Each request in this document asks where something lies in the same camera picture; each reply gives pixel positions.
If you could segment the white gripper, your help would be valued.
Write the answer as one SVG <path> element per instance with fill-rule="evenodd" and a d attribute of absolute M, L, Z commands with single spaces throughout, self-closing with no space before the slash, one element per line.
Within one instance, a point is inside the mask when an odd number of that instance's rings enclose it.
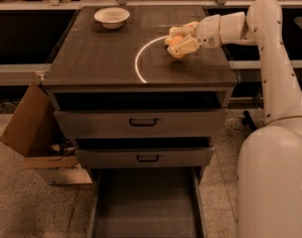
<path fill-rule="evenodd" d="M 196 21 L 179 27 L 171 27 L 169 35 L 183 37 L 182 41 L 172 47 L 168 46 L 167 51 L 173 55 L 188 55 L 199 49 L 199 44 L 204 49 L 214 49 L 221 45 L 220 41 L 220 15 L 205 17 L 199 23 Z"/>

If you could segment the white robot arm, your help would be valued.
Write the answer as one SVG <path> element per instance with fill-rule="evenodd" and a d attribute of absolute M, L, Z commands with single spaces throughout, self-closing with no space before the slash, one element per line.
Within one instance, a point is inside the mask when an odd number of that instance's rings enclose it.
<path fill-rule="evenodd" d="M 282 38 L 277 0 L 169 29 L 175 58 L 225 44 L 255 45 L 265 126 L 243 142 L 238 161 L 238 238 L 302 238 L 302 90 Z"/>

